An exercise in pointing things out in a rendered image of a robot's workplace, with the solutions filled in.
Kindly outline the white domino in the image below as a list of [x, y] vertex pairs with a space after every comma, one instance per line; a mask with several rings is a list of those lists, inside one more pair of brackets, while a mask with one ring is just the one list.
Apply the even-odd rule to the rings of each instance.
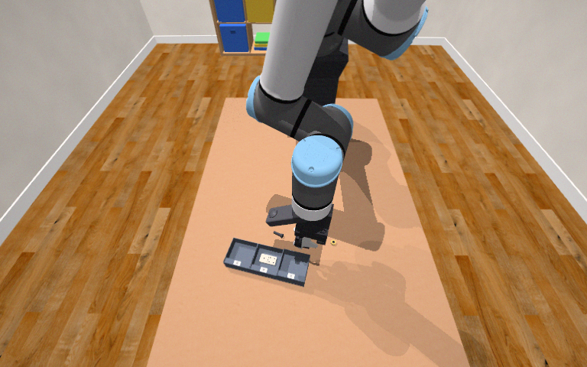
[[277, 257], [261, 254], [261, 258], [260, 258], [259, 262], [269, 264], [269, 265], [275, 265], [276, 260], [277, 260]]

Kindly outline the grey three-compartment bin rack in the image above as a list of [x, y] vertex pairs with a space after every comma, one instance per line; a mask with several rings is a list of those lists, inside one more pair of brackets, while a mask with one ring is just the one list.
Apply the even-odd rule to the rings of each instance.
[[[277, 257], [275, 265], [260, 261], [261, 254]], [[234, 238], [224, 258], [224, 265], [304, 287], [310, 255]]]

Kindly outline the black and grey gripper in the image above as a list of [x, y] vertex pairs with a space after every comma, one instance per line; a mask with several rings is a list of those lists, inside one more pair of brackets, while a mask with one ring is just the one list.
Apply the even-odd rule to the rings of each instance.
[[[308, 221], [297, 223], [295, 227], [295, 246], [299, 249], [303, 247], [317, 248], [317, 244], [326, 245], [329, 226], [332, 219], [332, 211], [334, 204], [332, 204], [329, 214], [317, 221]], [[305, 233], [305, 234], [304, 234]], [[317, 237], [318, 239], [317, 239]], [[311, 242], [311, 239], [317, 240], [316, 243]]]

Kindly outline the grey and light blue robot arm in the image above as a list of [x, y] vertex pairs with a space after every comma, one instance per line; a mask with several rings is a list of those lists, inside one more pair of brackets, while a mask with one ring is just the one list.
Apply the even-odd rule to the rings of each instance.
[[348, 110], [302, 96], [315, 58], [332, 53], [345, 37], [396, 60], [419, 34], [427, 13], [426, 0], [276, 1], [263, 70], [246, 100], [253, 119], [299, 141], [291, 158], [292, 204], [270, 208], [265, 221], [270, 227], [329, 214], [352, 138]]

